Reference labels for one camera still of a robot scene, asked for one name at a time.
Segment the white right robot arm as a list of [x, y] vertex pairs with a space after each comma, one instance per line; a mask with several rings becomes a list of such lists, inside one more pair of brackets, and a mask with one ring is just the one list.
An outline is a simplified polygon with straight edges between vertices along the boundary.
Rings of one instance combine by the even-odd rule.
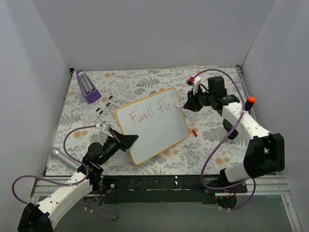
[[240, 136], [247, 150], [242, 163], [222, 169], [218, 179], [209, 183], [210, 188], [220, 188], [229, 192], [236, 183], [249, 178], [281, 172], [285, 168], [284, 138], [279, 133], [271, 133], [250, 115], [254, 100], [241, 103], [235, 95], [229, 95], [223, 77], [208, 78], [208, 86], [201, 83], [200, 77], [189, 77], [192, 90], [184, 109], [198, 112], [209, 106], [223, 117], [223, 126], [230, 140]]

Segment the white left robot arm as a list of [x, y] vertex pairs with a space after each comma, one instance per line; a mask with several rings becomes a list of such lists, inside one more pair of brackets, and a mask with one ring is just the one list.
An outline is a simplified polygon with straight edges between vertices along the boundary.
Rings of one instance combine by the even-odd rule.
[[52, 232], [62, 217], [89, 193], [103, 187], [102, 165], [118, 150], [129, 150], [138, 135], [123, 135], [109, 128], [104, 144], [92, 143], [80, 166], [65, 183], [37, 204], [26, 203], [17, 230], [19, 232]]

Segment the yellow framed whiteboard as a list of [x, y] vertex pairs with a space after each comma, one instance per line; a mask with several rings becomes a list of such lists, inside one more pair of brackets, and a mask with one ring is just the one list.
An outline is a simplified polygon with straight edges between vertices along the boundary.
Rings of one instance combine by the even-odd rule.
[[178, 105], [178, 92], [171, 87], [116, 109], [122, 134], [138, 135], [129, 149], [134, 164], [146, 162], [190, 135]]

